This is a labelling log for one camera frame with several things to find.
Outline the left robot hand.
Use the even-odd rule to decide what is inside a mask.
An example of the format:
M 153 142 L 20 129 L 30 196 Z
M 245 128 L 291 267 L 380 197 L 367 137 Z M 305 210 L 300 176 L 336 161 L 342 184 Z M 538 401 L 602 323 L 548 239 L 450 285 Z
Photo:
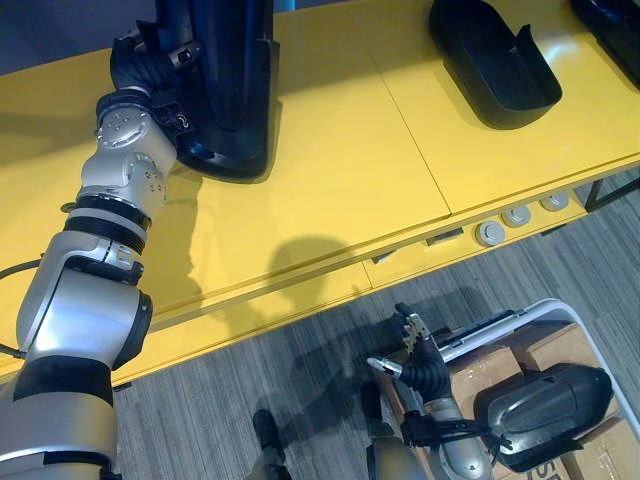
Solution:
M 196 65 L 204 47 L 197 40 L 163 44 L 169 31 L 157 22 L 138 21 L 136 29 L 113 40 L 110 73 L 117 90 L 139 90 L 150 96 L 173 88 L 179 74 Z

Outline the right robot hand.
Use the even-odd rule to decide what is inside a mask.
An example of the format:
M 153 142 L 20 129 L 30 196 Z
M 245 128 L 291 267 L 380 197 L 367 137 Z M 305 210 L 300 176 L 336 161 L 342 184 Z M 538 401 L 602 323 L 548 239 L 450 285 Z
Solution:
M 448 369 L 424 320 L 404 303 L 396 304 L 395 311 L 403 320 L 402 341 L 408 362 L 400 364 L 386 357 L 373 356 L 367 359 L 367 364 L 404 383 L 419 393 L 424 402 L 452 397 Z

